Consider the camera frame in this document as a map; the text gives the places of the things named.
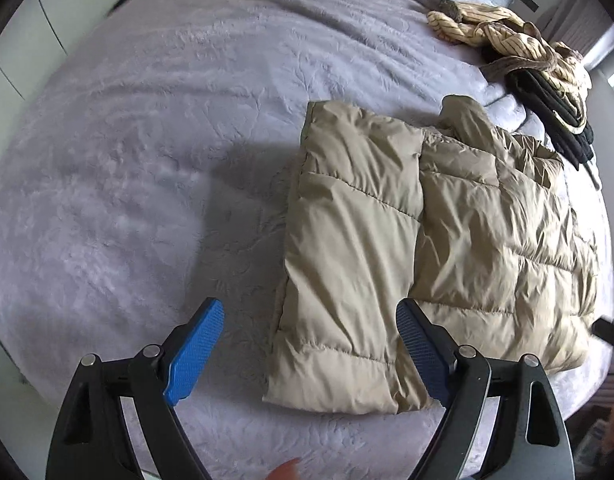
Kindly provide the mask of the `person's hand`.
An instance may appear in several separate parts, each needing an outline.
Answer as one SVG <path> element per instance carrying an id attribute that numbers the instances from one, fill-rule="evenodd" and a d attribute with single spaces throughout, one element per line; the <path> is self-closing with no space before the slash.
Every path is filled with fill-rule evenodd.
<path id="1" fill-rule="evenodd" d="M 300 480 L 299 458 L 292 458 L 273 469 L 264 480 Z"/>

